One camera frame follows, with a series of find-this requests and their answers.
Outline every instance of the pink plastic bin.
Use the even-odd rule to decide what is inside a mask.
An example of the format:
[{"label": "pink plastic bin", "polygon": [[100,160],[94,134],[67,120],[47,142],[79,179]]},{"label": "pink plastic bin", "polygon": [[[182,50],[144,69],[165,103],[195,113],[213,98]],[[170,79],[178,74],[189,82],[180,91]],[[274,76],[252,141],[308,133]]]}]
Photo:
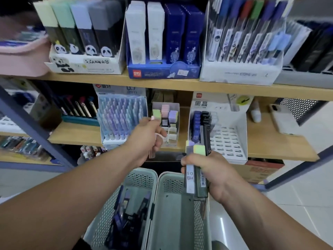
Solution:
[{"label": "pink plastic bin", "polygon": [[[24,12],[15,16],[0,17],[0,38],[11,38],[24,30],[27,25],[38,21],[33,12]],[[48,36],[28,43],[25,46],[0,46],[0,75],[38,77],[50,69],[44,64],[49,62],[51,43]]]}]

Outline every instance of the smartphone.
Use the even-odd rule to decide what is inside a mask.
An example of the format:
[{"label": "smartphone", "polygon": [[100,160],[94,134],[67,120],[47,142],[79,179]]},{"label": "smartphone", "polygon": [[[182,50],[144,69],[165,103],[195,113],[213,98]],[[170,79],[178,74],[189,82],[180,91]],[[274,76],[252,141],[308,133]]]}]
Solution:
[{"label": "smartphone", "polygon": [[269,110],[279,133],[301,136],[299,125],[287,106],[270,104]]}]

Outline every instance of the hand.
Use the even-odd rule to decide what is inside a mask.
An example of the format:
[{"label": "hand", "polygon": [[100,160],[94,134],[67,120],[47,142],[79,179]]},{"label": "hand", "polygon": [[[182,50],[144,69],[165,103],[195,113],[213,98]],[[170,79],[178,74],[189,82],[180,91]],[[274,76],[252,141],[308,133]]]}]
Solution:
[{"label": "hand", "polygon": [[155,133],[166,137],[166,131],[160,127],[160,121],[143,118],[127,138],[124,146],[129,149],[134,156],[135,168],[140,167],[147,159],[149,151],[159,151],[163,144],[163,139]]},{"label": "hand", "polygon": [[200,167],[210,182],[209,192],[211,196],[219,203],[227,198],[225,188],[230,181],[244,181],[229,162],[218,152],[212,151],[210,155],[203,156],[199,154],[190,154],[181,159],[182,166],[196,165]]}]

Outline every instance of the basket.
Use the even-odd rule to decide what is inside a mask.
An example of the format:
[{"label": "basket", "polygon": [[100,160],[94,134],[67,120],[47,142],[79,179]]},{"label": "basket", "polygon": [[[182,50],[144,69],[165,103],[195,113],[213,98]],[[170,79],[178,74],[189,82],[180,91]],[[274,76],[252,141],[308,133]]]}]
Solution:
[{"label": "basket", "polygon": [[194,201],[184,187],[184,175],[160,175],[155,210],[148,237],[148,250],[211,250],[208,218],[200,214],[200,201]]},{"label": "basket", "polygon": [[[130,189],[132,192],[131,199],[128,203],[126,213],[133,214],[136,212],[146,195],[147,191],[151,191],[151,198],[149,200],[148,214],[151,213],[154,197],[157,186],[157,174],[151,169],[137,168],[131,171],[124,182],[124,189]],[[83,239],[90,244],[92,250],[107,249],[104,246],[106,237],[108,235],[111,221],[114,214],[114,204],[116,202],[120,187],[112,194],[108,201],[103,206],[102,210],[98,213],[94,221],[88,227]],[[146,227],[144,229],[144,235],[142,240],[141,250],[145,249],[150,218],[147,218]]]}]

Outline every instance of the teal pen tray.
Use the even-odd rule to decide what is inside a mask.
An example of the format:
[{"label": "teal pen tray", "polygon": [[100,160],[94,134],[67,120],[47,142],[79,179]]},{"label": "teal pen tray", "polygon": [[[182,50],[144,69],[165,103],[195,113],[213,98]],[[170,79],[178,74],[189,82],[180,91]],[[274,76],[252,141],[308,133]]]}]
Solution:
[{"label": "teal pen tray", "polygon": [[67,123],[100,126],[97,119],[95,118],[83,118],[83,117],[74,117],[74,116],[62,116],[61,118],[64,122]]}]

